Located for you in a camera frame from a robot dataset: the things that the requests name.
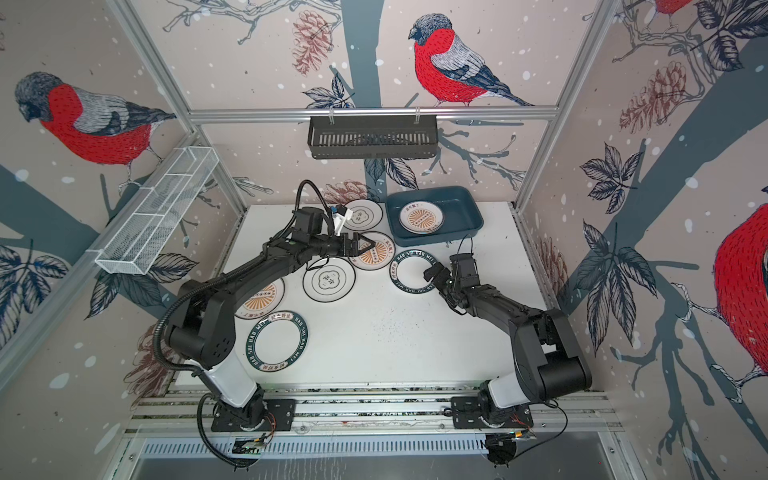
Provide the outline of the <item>white plate black flower outline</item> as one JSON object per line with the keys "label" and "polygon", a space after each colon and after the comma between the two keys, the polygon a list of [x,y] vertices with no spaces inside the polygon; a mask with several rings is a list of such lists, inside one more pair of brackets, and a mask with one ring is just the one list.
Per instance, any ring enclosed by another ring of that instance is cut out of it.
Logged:
{"label": "white plate black flower outline", "polygon": [[348,218],[344,227],[355,232],[372,230],[383,219],[383,209],[380,204],[368,200],[352,200],[345,205]]}

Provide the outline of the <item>green ring plate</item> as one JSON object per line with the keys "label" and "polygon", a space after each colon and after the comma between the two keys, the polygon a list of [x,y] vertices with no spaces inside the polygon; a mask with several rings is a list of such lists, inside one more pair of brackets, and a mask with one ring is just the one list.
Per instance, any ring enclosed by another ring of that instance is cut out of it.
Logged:
{"label": "green ring plate", "polygon": [[276,311],[260,320],[246,340],[246,358],[256,370],[275,373],[295,364],[309,340],[305,319],[293,311]]}
{"label": "green ring plate", "polygon": [[389,266],[390,280],[399,290],[413,295],[424,294],[434,289],[431,280],[424,278],[424,272],[437,264],[437,259],[420,249],[408,249],[398,253]]}

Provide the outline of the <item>orange sunburst plate front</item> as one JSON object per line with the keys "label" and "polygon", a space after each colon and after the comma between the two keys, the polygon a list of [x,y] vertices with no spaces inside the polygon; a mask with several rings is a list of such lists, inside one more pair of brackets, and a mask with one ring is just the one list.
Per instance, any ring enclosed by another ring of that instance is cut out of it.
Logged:
{"label": "orange sunburst plate front", "polygon": [[400,225],[408,232],[427,235],[437,232],[445,216],[440,207],[428,201],[413,201],[400,211]]}

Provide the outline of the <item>orange sunburst plate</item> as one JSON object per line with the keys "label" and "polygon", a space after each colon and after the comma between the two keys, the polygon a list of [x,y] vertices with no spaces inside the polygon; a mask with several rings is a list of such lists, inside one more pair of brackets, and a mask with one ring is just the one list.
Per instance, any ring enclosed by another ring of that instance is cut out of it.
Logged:
{"label": "orange sunburst plate", "polygon": [[259,320],[274,311],[285,296],[285,282],[278,279],[247,299],[236,311],[241,320]]}
{"label": "orange sunburst plate", "polygon": [[400,211],[400,225],[408,232],[427,235],[437,232],[445,216],[440,207],[428,201],[413,201]]}
{"label": "orange sunburst plate", "polygon": [[349,261],[352,265],[364,271],[375,271],[388,267],[396,253],[394,241],[388,235],[378,231],[368,231],[363,234],[376,241],[376,245],[371,248],[374,249],[374,261],[353,262],[350,258]]}

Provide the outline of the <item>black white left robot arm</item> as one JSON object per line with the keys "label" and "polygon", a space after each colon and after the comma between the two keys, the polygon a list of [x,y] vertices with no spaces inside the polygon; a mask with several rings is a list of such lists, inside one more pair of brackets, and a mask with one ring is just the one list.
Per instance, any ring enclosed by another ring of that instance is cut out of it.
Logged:
{"label": "black white left robot arm", "polygon": [[252,296],[307,265],[314,257],[354,258],[375,242],[360,233],[274,236],[247,263],[206,282],[185,283],[155,325],[153,354],[169,371],[201,379],[224,412],[245,428],[267,416],[263,390],[237,358],[236,311]]}

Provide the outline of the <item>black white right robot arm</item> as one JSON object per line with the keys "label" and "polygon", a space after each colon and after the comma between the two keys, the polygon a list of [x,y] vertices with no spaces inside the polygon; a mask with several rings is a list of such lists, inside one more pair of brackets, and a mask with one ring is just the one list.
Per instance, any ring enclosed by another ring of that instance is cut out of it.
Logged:
{"label": "black white right robot arm", "polygon": [[423,277],[455,313],[485,320],[510,338],[513,370],[484,382],[478,393],[488,424],[510,420],[519,407],[592,387],[584,351],[562,311],[525,305],[483,284],[471,253],[452,255],[449,267],[437,262]]}

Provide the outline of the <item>teal plastic bin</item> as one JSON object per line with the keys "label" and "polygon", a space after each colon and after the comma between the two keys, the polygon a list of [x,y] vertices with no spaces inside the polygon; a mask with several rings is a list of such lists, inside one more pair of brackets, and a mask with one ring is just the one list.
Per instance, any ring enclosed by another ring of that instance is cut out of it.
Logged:
{"label": "teal plastic bin", "polygon": [[[408,232],[400,225],[399,214],[401,209],[413,201],[428,201],[441,208],[445,220],[437,232],[419,235]],[[395,243],[401,247],[471,238],[484,226],[483,217],[475,200],[466,188],[460,186],[413,190],[392,194],[385,202],[385,210]]]}

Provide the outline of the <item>orange sunburst plate back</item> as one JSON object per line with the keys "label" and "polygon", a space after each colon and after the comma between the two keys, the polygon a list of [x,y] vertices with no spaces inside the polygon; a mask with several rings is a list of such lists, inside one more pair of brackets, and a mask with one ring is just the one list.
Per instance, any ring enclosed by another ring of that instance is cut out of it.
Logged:
{"label": "orange sunburst plate back", "polygon": [[364,271],[375,271],[388,267],[396,253],[394,241],[388,235],[378,231],[368,231],[363,234],[376,241],[376,245],[371,248],[374,249],[374,261],[353,262],[350,258],[349,261],[352,265]]}

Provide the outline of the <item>orange sunburst plate left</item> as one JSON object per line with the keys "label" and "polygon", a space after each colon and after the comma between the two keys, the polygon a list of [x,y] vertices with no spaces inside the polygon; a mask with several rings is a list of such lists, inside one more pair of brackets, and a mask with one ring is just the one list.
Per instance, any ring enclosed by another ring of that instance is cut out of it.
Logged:
{"label": "orange sunburst plate left", "polygon": [[236,311],[241,320],[259,320],[274,311],[285,296],[285,282],[278,279],[247,299]]}

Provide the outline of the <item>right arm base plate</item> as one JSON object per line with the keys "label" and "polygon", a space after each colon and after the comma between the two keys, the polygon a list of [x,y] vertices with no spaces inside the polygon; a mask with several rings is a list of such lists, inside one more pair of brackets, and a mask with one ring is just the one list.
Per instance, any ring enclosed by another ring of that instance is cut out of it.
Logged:
{"label": "right arm base plate", "polygon": [[459,430],[531,429],[532,415],[528,404],[499,408],[485,394],[455,396],[443,411]]}

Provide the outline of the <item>aluminium front rail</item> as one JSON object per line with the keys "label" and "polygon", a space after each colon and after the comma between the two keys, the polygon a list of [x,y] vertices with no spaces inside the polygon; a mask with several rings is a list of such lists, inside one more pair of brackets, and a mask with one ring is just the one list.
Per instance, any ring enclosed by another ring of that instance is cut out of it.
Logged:
{"label": "aluminium front rail", "polygon": [[[127,434],[161,431],[194,433],[196,408],[203,390],[172,387],[162,397],[139,401],[124,431]],[[447,416],[454,397],[476,397],[478,390],[466,385],[408,388],[268,389],[267,400],[291,399],[293,435],[356,435],[450,433]],[[623,432],[624,426],[602,392],[582,392],[558,399],[559,407],[528,408],[528,424],[536,434],[567,432]]]}

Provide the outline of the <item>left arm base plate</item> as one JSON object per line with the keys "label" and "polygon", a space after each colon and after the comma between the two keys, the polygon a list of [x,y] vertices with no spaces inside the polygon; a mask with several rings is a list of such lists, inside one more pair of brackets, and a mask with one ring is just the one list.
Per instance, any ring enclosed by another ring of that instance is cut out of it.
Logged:
{"label": "left arm base plate", "polygon": [[222,400],[216,402],[213,432],[287,432],[291,430],[296,401],[293,399],[257,399],[242,408]]}

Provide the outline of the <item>white mesh wall shelf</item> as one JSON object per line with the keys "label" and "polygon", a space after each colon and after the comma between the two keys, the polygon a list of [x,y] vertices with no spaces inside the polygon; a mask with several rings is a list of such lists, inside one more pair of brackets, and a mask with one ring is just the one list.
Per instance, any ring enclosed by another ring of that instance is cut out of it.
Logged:
{"label": "white mesh wall shelf", "polygon": [[140,188],[138,205],[99,252],[96,265],[108,274],[148,273],[218,163],[211,147],[175,149],[160,177]]}

